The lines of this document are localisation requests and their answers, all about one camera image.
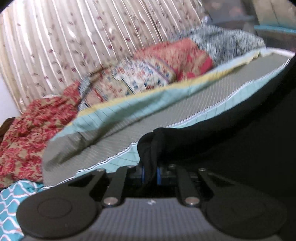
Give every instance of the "red floral blanket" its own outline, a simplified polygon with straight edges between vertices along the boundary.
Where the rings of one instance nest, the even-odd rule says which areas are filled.
[[[0,145],[0,188],[19,179],[42,182],[41,160],[47,142],[77,114],[79,82],[61,97],[34,100],[16,118]]]
[[[177,81],[198,77],[213,66],[207,52],[200,50],[189,38],[177,42],[164,42],[141,49],[134,59],[157,58],[168,64],[176,73]]]

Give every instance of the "yellow fabric edge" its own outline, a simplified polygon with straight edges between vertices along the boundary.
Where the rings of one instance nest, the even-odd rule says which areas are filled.
[[[106,108],[106,107],[110,107],[110,106],[113,106],[113,105],[117,105],[117,104],[122,103],[122,102],[124,102],[124,101],[126,101],[128,99],[144,97],[144,96],[147,96],[147,95],[156,93],[156,92],[165,91],[167,89],[186,88],[186,87],[189,87],[191,85],[201,84],[201,83],[203,83],[205,81],[214,81],[214,80],[217,80],[218,78],[221,78],[221,77],[227,75],[228,73],[232,72],[234,69],[236,69],[236,68],[238,68],[238,67],[240,67],[242,65],[245,65],[245,64],[250,63],[253,59],[258,58],[259,57],[259,54],[260,54],[259,51],[258,52],[255,52],[248,59],[243,60],[243,62],[239,62],[237,65],[234,65],[233,67],[231,67],[229,69],[226,69],[226,70],[223,70],[223,71],[220,71],[220,72],[207,73],[207,74],[204,74],[204,75],[202,75],[200,77],[197,77],[197,78],[194,78],[194,79],[190,79],[190,80],[187,80],[187,81],[173,83],[171,85],[164,86],[162,88],[157,88],[157,89],[150,90],[150,91],[143,92],[143,93],[139,93],[139,94],[136,94],[136,95],[131,95],[131,96],[127,96],[127,97],[117,98],[117,99],[110,100],[108,102],[104,102],[104,103],[99,103],[99,104],[93,105],[92,107],[89,107],[89,108],[87,108],[87,109],[79,112],[76,118],[81,117],[81,116],[85,116],[85,115],[89,115],[89,114],[95,112],[96,110],[99,110],[99,109],[102,109],[102,108]]]

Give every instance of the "blue component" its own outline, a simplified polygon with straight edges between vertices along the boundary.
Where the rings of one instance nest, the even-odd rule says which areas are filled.
[[[142,183],[145,181],[145,169],[142,167]]]
[[[296,34],[295,29],[283,28],[283,27],[274,27],[274,26],[269,26],[269,25],[255,25],[254,29],[255,30],[268,30],[268,31],[284,32],[284,33],[287,33],[287,34]]]
[[[161,175],[159,168],[157,168],[157,185],[161,185]]]

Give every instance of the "teal patterned fabric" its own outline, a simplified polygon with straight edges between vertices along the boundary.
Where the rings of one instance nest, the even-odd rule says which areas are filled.
[[[24,237],[16,219],[19,204],[27,197],[43,190],[43,185],[21,180],[0,193],[0,240],[17,241]]]

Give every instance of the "round black pad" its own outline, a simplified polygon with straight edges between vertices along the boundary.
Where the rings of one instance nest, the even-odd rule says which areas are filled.
[[[98,204],[80,188],[52,189],[24,200],[17,210],[22,231],[36,238],[57,239],[86,229],[98,213]]]
[[[243,239],[269,237],[287,219],[286,208],[267,196],[215,196],[206,204],[206,215],[221,232]]]

